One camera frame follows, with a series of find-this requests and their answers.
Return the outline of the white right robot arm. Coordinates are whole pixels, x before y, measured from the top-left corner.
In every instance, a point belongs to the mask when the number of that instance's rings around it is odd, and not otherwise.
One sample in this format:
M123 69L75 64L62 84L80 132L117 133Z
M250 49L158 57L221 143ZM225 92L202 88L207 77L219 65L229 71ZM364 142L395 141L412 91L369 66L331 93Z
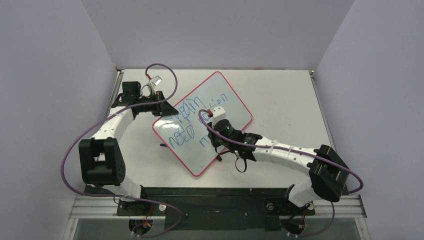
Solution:
M319 148L294 147L255 133L234 129L227 119L208 123L208 137L214 148L225 147L244 162L266 162L300 172L309 179L294 183L282 199L283 209L296 213L315 200L339 202L349 176L348 166L328 145Z

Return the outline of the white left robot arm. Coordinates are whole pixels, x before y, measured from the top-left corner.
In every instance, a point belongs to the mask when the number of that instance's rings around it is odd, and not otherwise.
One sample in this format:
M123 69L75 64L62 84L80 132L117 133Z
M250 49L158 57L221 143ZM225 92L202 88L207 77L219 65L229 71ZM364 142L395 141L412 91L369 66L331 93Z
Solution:
M127 127L139 113L152 113L155 117L177 115L178 111L167 101L162 91L154 91L148 83L150 94L142 95L142 85L138 81L122 83L122 93L118 94L110 109L110 120L89 139L78 144L82 180L92 187L121 195L121 204L136 215L143 215L149 209L149 201L143 196L143 188L126 175L125 161L119 147Z

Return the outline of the red-framed whiteboard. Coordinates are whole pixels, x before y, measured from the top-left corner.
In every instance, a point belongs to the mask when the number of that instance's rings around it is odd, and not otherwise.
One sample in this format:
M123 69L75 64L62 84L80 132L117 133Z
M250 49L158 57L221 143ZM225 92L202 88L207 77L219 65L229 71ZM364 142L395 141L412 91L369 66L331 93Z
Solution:
M216 71L174 105L177 115L160 117L152 125L157 136L195 177L224 150L222 146L213 147L203 124L212 120L207 113L199 113L199 110L215 107L224 108L226 117L237 130L244 130L253 119L225 76Z

